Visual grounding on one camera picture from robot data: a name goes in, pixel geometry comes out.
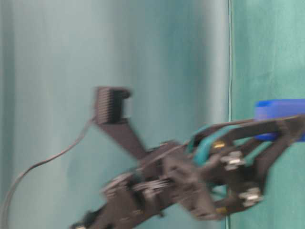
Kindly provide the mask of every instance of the green fabric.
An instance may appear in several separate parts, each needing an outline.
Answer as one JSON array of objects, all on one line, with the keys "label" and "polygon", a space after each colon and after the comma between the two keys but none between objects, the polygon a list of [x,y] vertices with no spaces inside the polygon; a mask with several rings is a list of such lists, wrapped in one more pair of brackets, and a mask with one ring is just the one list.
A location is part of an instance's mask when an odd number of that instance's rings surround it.
[{"label": "green fabric", "polygon": [[[233,119],[252,118],[260,100],[305,98],[305,2],[232,0]],[[305,228],[305,145],[271,169],[263,203],[231,217],[232,229]]]},{"label": "green fabric", "polygon": [[[133,90],[132,123],[147,147],[227,120],[227,0],[4,0],[0,7],[1,199],[18,173],[76,138],[95,86]],[[103,203],[105,182],[136,165],[91,128],[22,181],[11,229],[67,228]],[[224,228],[178,205],[165,214],[139,228]]]}]

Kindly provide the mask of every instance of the curtain fold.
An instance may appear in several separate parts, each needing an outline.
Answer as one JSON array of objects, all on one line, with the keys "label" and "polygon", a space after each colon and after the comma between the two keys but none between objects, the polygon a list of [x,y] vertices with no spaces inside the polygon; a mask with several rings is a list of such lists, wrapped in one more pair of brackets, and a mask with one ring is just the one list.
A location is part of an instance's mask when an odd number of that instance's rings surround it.
[{"label": "curtain fold", "polygon": [[[0,5],[1,199],[18,173],[58,153],[92,114],[94,87],[133,90],[132,124],[147,147],[227,121],[226,0],[5,0]],[[67,228],[137,166],[92,127],[72,151],[20,184],[11,228]],[[224,228],[180,206],[139,228]]]},{"label": "curtain fold", "polygon": [[[305,2],[232,0],[233,119],[254,115],[269,99],[304,99]],[[304,144],[286,150],[270,170],[263,203],[231,217],[234,229],[305,228]]]}]

